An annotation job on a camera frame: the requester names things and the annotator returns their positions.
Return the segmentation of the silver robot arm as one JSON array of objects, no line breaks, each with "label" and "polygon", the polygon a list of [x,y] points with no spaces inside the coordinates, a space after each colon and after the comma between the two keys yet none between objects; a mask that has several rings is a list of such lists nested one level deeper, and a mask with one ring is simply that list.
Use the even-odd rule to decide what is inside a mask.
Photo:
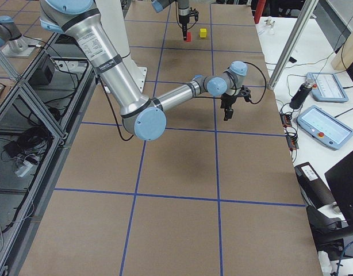
[{"label": "silver robot arm", "polygon": [[176,23],[182,30],[184,41],[190,41],[191,29],[199,20],[199,11],[190,7],[189,0],[154,0],[151,1],[153,9],[160,13],[172,4],[175,4]]},{"label": "silver robot arm", "polygon": [[221,75],[197,75],[159,97],[143,94],[140,82],[145,73],[116,50],[129,49],[119,1],[40,1],[40,21],[44,29],[74,38],[118,102],[124,128],[141,140],[160,137],[167,124],[164,112],[202,93],[221,98],[225,120],[232,117],[237,98],[251,100],[243,85],[248,67],[241,61],[232,62]]}]

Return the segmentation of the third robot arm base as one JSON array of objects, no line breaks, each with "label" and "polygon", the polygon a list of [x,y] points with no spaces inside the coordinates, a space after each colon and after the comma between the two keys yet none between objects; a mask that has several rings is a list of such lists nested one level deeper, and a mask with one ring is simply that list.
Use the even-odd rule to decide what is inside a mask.
[{"label": "third robot arm base", "polygon": [[9,58],[28,58],[41,45],[37,40],[25,37],[11,17],[0,16],[0,48]]}]

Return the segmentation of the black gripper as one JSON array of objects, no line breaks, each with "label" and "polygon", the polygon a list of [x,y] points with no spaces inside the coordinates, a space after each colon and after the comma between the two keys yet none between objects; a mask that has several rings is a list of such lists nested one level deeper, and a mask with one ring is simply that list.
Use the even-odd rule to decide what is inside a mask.
[{"label": "black gripper", "polygon": [[232,105],[236,102],[238,98],[244,98],[246,102],[251,101],[251,90],[245,86],[242,86],[238,93],[234,95],[229,95],[227,93],[221,96],[220,108],[224,109],[224,121],[228,121],[233,116]]},{"label": "black gripper", "polygon": [[178,20],[182,24],[183,40],[187,40],[187,24],[190,22],[190,18],[193,17],[194,21],[199,20],[199,11],[192,7],[177,7]]}]

